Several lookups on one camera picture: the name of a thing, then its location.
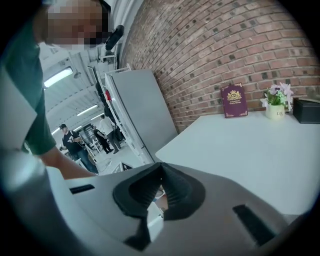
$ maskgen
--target black box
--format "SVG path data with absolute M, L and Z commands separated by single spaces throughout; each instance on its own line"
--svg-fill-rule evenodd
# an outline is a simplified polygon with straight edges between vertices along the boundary
M 320 124 L 320 103 L 294 98 L 293 115 L 300 124 Z

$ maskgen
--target maroon book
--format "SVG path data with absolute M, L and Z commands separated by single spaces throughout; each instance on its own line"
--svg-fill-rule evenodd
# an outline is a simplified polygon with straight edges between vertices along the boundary
M 242 83 L 222 87 L 222 103 L 225 118 L 244 117 L 248 115 L 245 89 Z

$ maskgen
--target jeans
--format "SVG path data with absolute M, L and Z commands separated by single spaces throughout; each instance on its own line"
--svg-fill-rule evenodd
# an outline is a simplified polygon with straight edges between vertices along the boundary
M 97 174 L 98 173 L 98 169 L 95 165 L 92 164 L 92 162 L 90 162 L 89 158 L 88 158 L 88 152 L 85 151 L 84 149 L 81 149 L 78 153 L 76 153 L 78 158 L 81 158 L 81 161 L 83 162 L 83 164 L 85 165 L 85 167 L 88 169 L 88 171 Z
M 110 132 L 108 135 L 107 135 L 107 138 L 110 142 L 110 144 L 112 145 L 112 147 L 114 148 L 114 150 L 116 151 L 117 149 L 121 149 L 121 146 L 120 146 L 120 143 L 119 141 L 117 140 L 117 138 L 115 137 L 115 131 L 112 131 Z

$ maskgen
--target potted plant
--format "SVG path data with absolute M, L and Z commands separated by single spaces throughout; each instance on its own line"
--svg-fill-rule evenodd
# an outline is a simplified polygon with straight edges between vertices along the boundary
M 273 84 L 268 89 L 261 99 L 262 106 L 266 107 L 265 115 L 271 120 L 279 120 L 285 116 L 285 108 L 289 111 L 292 109 L 292 94 L 291 85 L 280 83 L 280 85 Z

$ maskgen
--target man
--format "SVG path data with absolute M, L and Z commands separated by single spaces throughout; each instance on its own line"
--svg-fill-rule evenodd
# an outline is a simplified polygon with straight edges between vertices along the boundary
M 98 45 L 105 41 L 106 35 L 110 35 L 110 11 L 102 6 L 103 0 L 50 2 L 54 4 L 43 4 L 7 45 L 0 60 L 0 80 L 14 88 L 34 113 L 35 119 L 25 137 L 31 152 L 42 159 L 45 165 L 59 169 L 65 179 L 91 177 L 93 173 L 68 159 L 55 147 L 46 119 L 39 44 L 45 42 L 69 48 L 73 45 Z M 14 115 L 12 118 L 19 119 L 19 116 Z
M 98 142 L 101 144 L 103 150 L 107 154 L 114 151 L 113 149 L 110 149 L 108 142 L 107 142 L 107 137 L 104 134 L 102 134 L 101 131 L 99 131 L 95 125 L 92 125 L 92 129 L 93 129 L 94 136 L 96 137 Z
M 109 117 L 105 117 L 103 114 L 100 121 L 100 130 L 106 135 L 112 147 L 114 148 L 113 154 L 116 154 L 121 149 L 120 143 L 115 137 L 116 125 L 111 121 Z
M 73 157 L 78 157 L 81 159 L 85 167 L 92 173 L 98 174 L 97 167 L 94 166 L 89 158 L 88 158 L 88 152 L 83 149 L 82 146 L 80 146 L 79 142 L 81 141 L 81 138 L 79 135 L 74 132 L 68 130 L 68 127 L 65 124 L 60 125 L 60 130 L 63 132 L 64 136 L 62 138 L 63 143 L 63 149 L 68 150 L 69 153 Z

